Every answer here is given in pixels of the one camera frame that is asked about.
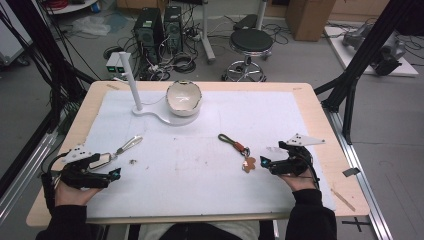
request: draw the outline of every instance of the black stool seat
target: black stool seat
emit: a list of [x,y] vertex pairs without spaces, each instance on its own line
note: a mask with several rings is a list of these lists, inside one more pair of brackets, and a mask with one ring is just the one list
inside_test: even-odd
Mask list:
[[272,38],[257,29],[240,29],[231,34],[230,44],[245,52],[264,52],[272,47]]

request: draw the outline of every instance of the human hand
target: human hand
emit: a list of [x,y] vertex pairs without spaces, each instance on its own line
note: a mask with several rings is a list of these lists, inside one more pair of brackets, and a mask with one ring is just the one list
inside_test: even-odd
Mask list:
[[310,169],[307,169],[305,172],[300,174],[299,176],[292,174],[281,174],[279,175],[281,179],[283,179],[287,185],[291,188],[293,192],[303,190],[303,189],[316,189],[314,179],[312,178],[312,174]]
[[90,188],[87,190],[80,190],[69,187],[64,182],[59,181],[55,190],[55,206],[61,205],[79,205],[85,206],[88,201],[100,192],[100,188]]

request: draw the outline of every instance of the metal tool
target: metal tool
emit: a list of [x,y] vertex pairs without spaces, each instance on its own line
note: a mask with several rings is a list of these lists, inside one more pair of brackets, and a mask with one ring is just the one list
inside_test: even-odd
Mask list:
[[122,154],[123,152],[127,151],[128,149],[134,147],[135,145],[137,145],[138,143],[141,142],[141,140],[143,140],[143,137],[140,135],[136,135],[133,138],[131,138],[127,143],[125,143],[122,147],[118,148],[118,150],[116,150],[116,153],[112,153],[111,155],[111,159],[116,159],[118,157],[118,155]]

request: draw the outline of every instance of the white bowl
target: white bowl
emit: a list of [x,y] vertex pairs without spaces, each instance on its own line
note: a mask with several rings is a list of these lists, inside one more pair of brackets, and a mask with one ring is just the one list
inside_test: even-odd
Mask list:
[[200,110],[202,92],[199,86],[191,81],[176,81],[166,91],[166,102],[172,113],[188,117]]

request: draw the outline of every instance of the stool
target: stool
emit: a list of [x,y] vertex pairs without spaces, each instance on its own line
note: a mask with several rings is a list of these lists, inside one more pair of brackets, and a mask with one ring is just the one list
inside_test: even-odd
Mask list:
[[272,38],[263,31],[257,29],[240,29],[231,34],[230,47],[234,51],[245,55],[244,61],[232,63],[221,80],[238,82],[249,78],[252,82],[265,82],[266,77],[262,68],[252,62],[253,56],[266,57],[271,52]]

